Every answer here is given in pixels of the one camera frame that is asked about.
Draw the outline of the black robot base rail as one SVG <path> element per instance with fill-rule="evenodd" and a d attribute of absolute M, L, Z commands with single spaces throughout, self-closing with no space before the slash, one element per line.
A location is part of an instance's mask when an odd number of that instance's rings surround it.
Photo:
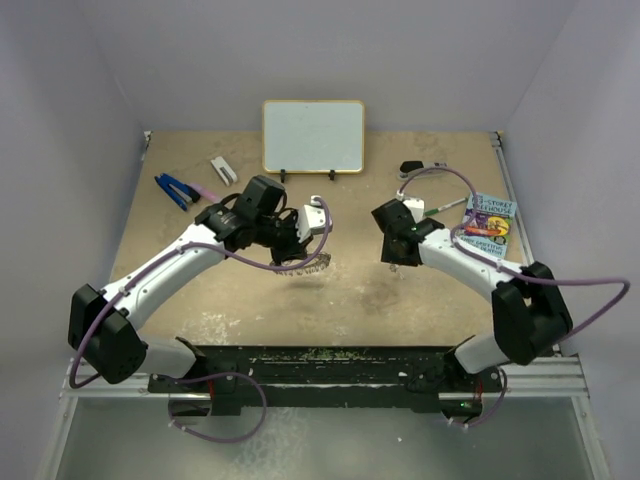
<path fill-rule="evenodd" d="M 465 374 L 449 347 L 205 346 L 179 384 L 159 374 L 148 387 L 174 402 L 211 401 L 218 416 L 244 407 L 399 408 L 475 417 L 481 396 L 498 393 L 497 368 Z"/>

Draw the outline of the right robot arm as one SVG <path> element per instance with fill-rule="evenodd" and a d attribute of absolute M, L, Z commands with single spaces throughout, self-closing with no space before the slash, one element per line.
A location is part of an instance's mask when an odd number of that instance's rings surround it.
<path fill-rule="evenodd" d="M 445 366 L 445 380 L 452 389 L 469 390 L 490 367 L 527 365 L 572 330 L 566 303 L 546 265 L 502 262 L 472 246 L 463 252 L 442 223 L 432 218 L 416 221 L 397 199 L 374 209 L 372 216 L 383 234 L 382 262 L 434 268 L 491 305 L 493 331 L 456 346 L 453 361 Z"/>

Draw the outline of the silver key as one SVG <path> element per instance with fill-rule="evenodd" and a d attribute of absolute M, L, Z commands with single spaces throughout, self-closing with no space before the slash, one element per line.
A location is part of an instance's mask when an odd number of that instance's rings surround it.
<path fill-rule="evenodd" d="M 389 266 L 389 269 L 390 269 L 390 271 L 391 271 L 391 272 L 393 272 L 394 274 L 396 274 L 400 279 L 404 279 L 404 278 L 405 278 L 405 276 L 404 276 L 404 274 L 403 274 L 402 270 L 400 269 L 400 266 L 399 266 L 399 265 L 391 264 L 391 265 Z"/>

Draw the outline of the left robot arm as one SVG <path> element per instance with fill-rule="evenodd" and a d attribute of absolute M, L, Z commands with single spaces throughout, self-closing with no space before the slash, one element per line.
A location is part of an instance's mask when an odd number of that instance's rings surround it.
<path fill-rule="evenodd" d="M 154 312 L 191 280 L 227 259 L 284 273 L 312 263 L 307 247 L 315 235 L 326 239 L 331 220 L 318 195 L 298 209 L 286 204 L 284 186 L 257 175 L 245 189 L 205 207 L 176 240 L 137 270 L 100 289 L 83 285 L 72 296 L 68 343 L 75 350 L 72 388 L 82 362 L 96 378 L 118 384 L 145 368 L 168 375 L 184 392 L 202 387 L 204 365 L 184 340 L 167 346 L 138 332 Z"/>

